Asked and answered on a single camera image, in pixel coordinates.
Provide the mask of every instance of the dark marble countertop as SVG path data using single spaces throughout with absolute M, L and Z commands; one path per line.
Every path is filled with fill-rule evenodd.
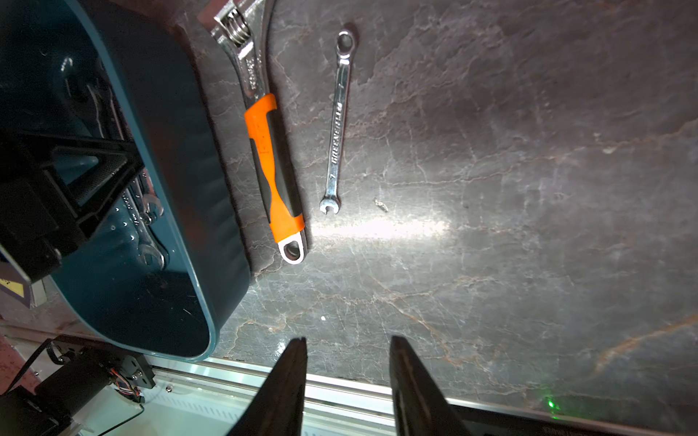
M 698 3 L 278 0 L 270 78 L 310 252 L 277 253 L 205 0 L 119 3 L 188 38 L 253 284 L 214 355 L 389 384 L 407 337 L 446 396 L 698 428 Z M 334 39 L 359 29 L 324 216 Z

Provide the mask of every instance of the wire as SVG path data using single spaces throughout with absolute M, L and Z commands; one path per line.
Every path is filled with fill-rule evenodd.
M 48 345 L 46 347 L 46 354 L 48 354 L 49 358 L 51 359 L 51 362 L 55 363 L 56 365 L 66 364 L 66 361 L 64 361 L 63 357 L 56 356 L 56 352 L 53 350 L 53 345 Z
M 124 425 L 125 423 L 129 422 L 131 419 L 134 419 L 135 417 L 137 417 L 137 416 L 140 415 L 141 413 L 145 412 L 145 408 L 143 407 L 143 405 L 140 405 L 140 404 L 139 404 L 139 406 L 140 406 L 140 412 L 138 412 L 137 414 L 133 415 L 131 418 L 126 419 L 125 421 L 122 421 L 122 422 L 118 423 L 118 424 L 115 425 L 114 427 L 111 427 L 109 430 L 107 430 L 107 431 L 105 431 L 105 432 L 102 432 L 102 433 L 98 434 L 97 436 L 104 436 L 104 435 L 106 435 L 107 433 L 109 433 L 110 431 L 114 430 L 115 428 L 121 427 L 121 426 Z
M 138 403 L 138 397 L 140 397 L 140 390 L 136 386 L 133 386 L 131 382 L 129 382 L 121 374 L 119 374 L 119 371 L 117 371 L 115 368 L 110 369 L 110 372 L 112 373 L 112 375 L 116 377 L 114 385 L 116 386 L 118 392 L 121 395 L 126 396 L 129 400 Z M 122 387 L 119 382 L 123 382 L 126 385 L 126 387 Z
M 22 366 L 20 371 L 17 373 L 17 375 L 15 376 L 15 379 L 12 381 L 12 383 L 10 383 L 10 386 L 7 387 L 7 390 L 3 393 L 3 395 L 5 395 L 5 393 L 8 393 L 10 391 L 10 389 L 12 389 L 22 379 L 22 377 L 24 376 L 25 372 L 29 369 L 31 364 L 33 364 L 34 361 L 36 360 L 36 358 L 39 357 L 39 354 L 41 354 L 41 352 L 46 347 L 51 345 L 52 340 L 53 339 L 47 339 L 47 340 L 43 341 L 41 343 L 41 345 L 39 345 L 39 347 L 37 349 L 35 349 L 33 353 L 31 353 L 31 356 L 29 356 L 27 361 L 24 362 L 24 365 Z

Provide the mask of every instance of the orange rubber grip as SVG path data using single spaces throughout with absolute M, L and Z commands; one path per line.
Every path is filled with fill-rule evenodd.
M 267 220 L 278 243 L 305 228 L 285 132 L 273 94 L 245 112 Z

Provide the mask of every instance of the teal plastic bin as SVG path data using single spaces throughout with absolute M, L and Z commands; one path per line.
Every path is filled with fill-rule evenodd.
M 0 75 L 13 79 L 0 98 L 32 107 L 34 115 L 15 107 L 0 122 L 83 135 L 80 121 L 61 112 L 57 90 L 66 68 L 91 74 L 99 56 L 165 209 L 151 226 L 169 252 L 164 271 L 139 260 L 135 229 L 119 201 L 53 274 L 61 293 L 115 345 L 176 359 L 209 356 L 250 271 L 190 59 L 164 29 L 108 1 L 14 1 L 8 10 Z M 22 69 L 33 71 L 31 80 L 17 80 Z

